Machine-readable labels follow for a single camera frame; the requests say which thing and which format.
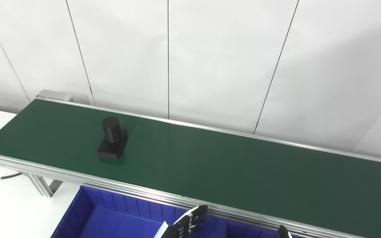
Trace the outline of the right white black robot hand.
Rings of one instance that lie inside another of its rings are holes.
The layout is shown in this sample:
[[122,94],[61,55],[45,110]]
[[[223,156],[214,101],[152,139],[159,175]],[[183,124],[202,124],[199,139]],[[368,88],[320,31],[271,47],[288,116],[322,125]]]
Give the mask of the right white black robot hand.
[[279,228],[277,229],[277,233],[280,238],[292,238],[291,233],[284,225],[279,226]]

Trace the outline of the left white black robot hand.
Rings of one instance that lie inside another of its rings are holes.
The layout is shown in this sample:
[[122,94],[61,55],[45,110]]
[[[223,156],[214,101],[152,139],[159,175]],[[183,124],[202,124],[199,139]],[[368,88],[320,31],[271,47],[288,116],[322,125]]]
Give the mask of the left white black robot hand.
[[186,211],[172,225],[165,221],[155,234],[155,238],[186,238],[194,232],[201,232],[203,228],[198,223],[205,221],[208,205],[195,206]]

